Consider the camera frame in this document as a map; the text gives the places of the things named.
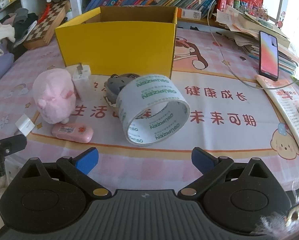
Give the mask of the beige wrist watch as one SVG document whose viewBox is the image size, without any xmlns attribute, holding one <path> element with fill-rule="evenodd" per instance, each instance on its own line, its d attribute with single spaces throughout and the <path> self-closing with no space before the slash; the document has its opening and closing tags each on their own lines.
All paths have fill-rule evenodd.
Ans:
<svg viewBox="0 0 299 240">
<path fill-rule="evenodd" d="M 116 103 L 118 94 L 122 85 L 121 78 L 118 75 L 112 75 L 107 81 L 104 83 L 105 87 L 105 98 L 109 101 L 111 105 Z"/>
</svg>

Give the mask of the white square charger block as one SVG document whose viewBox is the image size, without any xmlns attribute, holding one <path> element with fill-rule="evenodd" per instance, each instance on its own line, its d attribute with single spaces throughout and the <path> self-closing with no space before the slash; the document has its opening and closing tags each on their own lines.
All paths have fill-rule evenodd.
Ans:
<svg viewBox="0 0 299 240">
<path fill-rule="evenodd" d="M 76 92 L 82 101 L 92 101 L 94 93 L 94 82 L 89 65 L 74 64 L 66 67 L 71 74 Z"/>
</svg>

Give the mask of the pink rectangular case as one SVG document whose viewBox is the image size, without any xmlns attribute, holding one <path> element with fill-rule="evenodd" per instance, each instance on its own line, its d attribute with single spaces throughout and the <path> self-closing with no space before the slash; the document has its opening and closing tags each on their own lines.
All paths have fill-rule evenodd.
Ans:
<svg viewBox="0 0 299 240">
<path fill-rule="evenodd" d="M 80 123 L 55 124 L 51 133 L 57 139 L 83 144 L 89 143 L 94 135 L 90 126 Z"/>
</svg>

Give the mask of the white plug charger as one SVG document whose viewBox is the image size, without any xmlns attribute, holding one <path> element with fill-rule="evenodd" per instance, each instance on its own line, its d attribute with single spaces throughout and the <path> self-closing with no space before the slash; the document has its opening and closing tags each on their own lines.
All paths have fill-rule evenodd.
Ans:
<svg viewBox="0 0 299 240">
<path fill-rule="evenodd" d="M 26 115 L 23 114 L 15 123 L 17 127 L 16 132 L 14 135 L 22 134 L 24 136 L 28 136 L 29 133 L 34 129 L 35 125 L 32 120 Z"/>
</svg>

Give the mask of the clear tape roll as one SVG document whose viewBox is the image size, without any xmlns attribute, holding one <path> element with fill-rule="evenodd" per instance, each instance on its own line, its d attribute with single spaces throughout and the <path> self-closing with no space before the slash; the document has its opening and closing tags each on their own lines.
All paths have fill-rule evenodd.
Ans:
<svg viewBox="0 0 299 240">
<path fill-rule="evenodd" d="M 130 81 L 116 99 L 126 139 L 151 145 L 177 133 L 190 116 L 190 106 L 170 78 L 160 74 Z"/>
</svg>

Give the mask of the wooden chess board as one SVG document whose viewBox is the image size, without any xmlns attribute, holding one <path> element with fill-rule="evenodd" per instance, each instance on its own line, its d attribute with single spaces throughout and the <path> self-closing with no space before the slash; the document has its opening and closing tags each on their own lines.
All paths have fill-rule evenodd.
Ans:
<svg viewBox="0 0 299 240">
<path fill-rule="evenodd" d="M 70 1 L 65 0 L 53 3 L 46 0 L 46 8 L 38 24 L 29 33 L 24 42 L 24 47 L 28 50 L 44 47 L 48 45 L 54 35 L 54 30 L 61 25 L 66 13 L 71 9 Z"/>
</svg>

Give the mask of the open booklet on table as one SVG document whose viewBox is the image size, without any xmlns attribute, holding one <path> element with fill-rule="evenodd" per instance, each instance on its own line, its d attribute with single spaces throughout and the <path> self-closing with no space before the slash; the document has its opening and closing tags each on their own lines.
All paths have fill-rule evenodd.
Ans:
<svg viewBox="0 0 299 240">
<path fill-rule="evenodd" d="M 261 75 L 256 75 L 255 78 L 288 126 L 279 127 L 274 132 L 272 149 L 284 159 L 295 159 L 299 155 L 299 95 L 286 79 L 273 81 Z"/>
</svg>

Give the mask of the yellow cardboard box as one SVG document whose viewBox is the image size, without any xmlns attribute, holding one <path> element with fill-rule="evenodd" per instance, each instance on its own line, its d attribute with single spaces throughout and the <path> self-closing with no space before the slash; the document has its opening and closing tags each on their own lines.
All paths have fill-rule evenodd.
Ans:
<svg viewBox="0 0 299 240">
<path fill-rule="evenodd" d="M 176 7 L 98 7 L 55 29 L 65 65 L 88 65 L 92 74 L 161 74 L 171 77 Z"/>
</svg>

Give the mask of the grey toy car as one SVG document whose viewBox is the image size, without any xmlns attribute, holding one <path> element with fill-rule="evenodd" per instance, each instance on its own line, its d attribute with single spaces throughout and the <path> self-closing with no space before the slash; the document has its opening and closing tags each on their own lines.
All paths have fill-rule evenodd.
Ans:
<svg viewBox="0 0 299 240">
<path fill-rule="evenodd" d="M 107 81 L 104 83 L 106 90 L 106 97 L 110 103 L 115 104 L 117 97 L 120 91 L 132 80 L 138 78 L 139 75 L 129 73 L 117 75 L 113 74 Z"/>
</svg>

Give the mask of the pink plush pig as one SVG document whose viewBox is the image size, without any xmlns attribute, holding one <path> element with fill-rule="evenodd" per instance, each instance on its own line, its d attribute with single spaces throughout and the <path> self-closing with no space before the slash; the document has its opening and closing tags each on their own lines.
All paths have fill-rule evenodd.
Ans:
<svg viewBox="0 0 299 240">
<path fill-rule="evenodd" d="M 49 124 L 66 124 L 76 107 L 71 74 L 62 68 L 49 69 L 35 79 L 33 98 L 42 118 Z"/>
</svg>

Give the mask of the black smartphone on books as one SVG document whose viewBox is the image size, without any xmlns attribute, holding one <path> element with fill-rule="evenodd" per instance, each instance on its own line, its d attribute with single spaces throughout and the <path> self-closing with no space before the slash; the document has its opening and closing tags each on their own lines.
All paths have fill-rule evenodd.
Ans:
<svg viewBox="0 0 299 240">
<path fill-rule="evenodd" d="M 258 72 L 273 81 L 278 80 L 278 42 L 277 38 L 259 31 L 259 67 Z"/>
</svg>

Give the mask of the pink checked tablecloth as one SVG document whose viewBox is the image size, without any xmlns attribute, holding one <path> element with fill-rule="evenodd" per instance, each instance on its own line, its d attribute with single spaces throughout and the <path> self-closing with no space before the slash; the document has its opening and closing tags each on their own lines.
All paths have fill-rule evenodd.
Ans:
<svg viewBox="0 0 299 240">
<path fill-rule="evenodd" d="M 52 41 L 27 51 L 0 80 L 0 139 L 16 132 L 15 123 L 23 114 L 35 124 L 27 147 L 8 161 L 16 167 L 30 157 L 53 162 L 95 147 L 100 160 L 90 177 L 111 191 L 179 190 L 200 176 L 191 163 L 192 149 L 200 147 L 214 156 L 225 155 L 241 162 L 259 157 L 283 188 L 291 190 L 299 178 L 299 155 L 284 159 L 271 146 L 272 136 L 279 127 L 284 128 L 284 120 L 265 92 L 246 87 L 226 73 L 219 52 L 245 77 L 254 76 L 256 63 L 242 60 L 235 44 L 221 36 L 218 45 L 205 32 L 179 29 L 178 36 L 193 42 L 210 67 L 201 72 L 185 67 L 172 74 L 173 83 L 190 106 L 190 117 L 178 133 L 148 146 L 129 143 L 119 118 L 103 97 L 105 78 L 98 76 L 94 101 L 78 102 L 71 116 L 72 122 L 92 127 L 92 140 L 78 144 L 53 137 L 52 127 L 41 118 L 32 96 L 33 82 L 40 73 L 64 65 L 57 41 Z"/>
</svg>

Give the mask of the pile of clothes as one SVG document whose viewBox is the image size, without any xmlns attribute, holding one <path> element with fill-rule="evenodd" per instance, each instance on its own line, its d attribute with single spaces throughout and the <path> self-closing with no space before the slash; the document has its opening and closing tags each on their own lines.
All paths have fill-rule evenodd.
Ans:
<svg viewBox="0 0 299 240">
<path fill-rule="evenodd" d="M 12 67 L 20 46 L 38 23 L 38 16 L 19 8 L 0 21 L 0 79 Z"/>
</svg>

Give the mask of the stack of papers and books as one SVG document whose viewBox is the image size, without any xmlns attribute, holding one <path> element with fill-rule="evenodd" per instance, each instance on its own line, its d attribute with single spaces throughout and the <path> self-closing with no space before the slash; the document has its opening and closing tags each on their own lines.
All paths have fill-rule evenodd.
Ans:
<svg viewBox="0 0 299 240">
<path fill-rule="evenodd" d="M 273 35 L 277 39 L 280 68 L 289 74 L 295 74 L 299 66 L 299 57 L 290 40 L 277 26 L 247 13 L 239 12 L 228 5 L 224 11 L 217 10 L 214 15 L 216 22 L 225 25 L 232 32 L 243 33 L 256 39 L 259 38 L 260 31 Z"/>
</svg>

